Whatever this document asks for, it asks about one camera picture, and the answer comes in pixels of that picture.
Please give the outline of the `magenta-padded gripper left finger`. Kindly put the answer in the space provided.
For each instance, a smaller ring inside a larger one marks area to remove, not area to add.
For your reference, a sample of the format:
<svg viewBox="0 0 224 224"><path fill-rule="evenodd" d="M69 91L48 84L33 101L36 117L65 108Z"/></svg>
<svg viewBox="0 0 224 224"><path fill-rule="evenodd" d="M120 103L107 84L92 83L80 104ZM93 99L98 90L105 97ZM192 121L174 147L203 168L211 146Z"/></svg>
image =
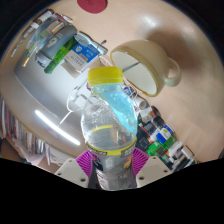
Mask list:
<svg viewBox="0 0 224 224"><path fill-rule="evenodd" d="M85 151L76 159L67 159L55 175L83 188L94 188L96 177L93 172L91 152Z"/></svg>

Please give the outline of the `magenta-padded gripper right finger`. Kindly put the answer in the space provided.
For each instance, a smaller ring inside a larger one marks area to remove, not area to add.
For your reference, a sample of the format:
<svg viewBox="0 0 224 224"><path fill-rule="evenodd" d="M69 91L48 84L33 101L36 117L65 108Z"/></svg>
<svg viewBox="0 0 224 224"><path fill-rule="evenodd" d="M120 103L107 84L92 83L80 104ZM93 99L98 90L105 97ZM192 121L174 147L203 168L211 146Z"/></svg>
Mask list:
<svg viewBox="0 0 224 224"><path fill-rule="evenodd" d="M133 151L132 170L138 188L171 174L170 169L157 156L149 156L138 148Z"/></svg>

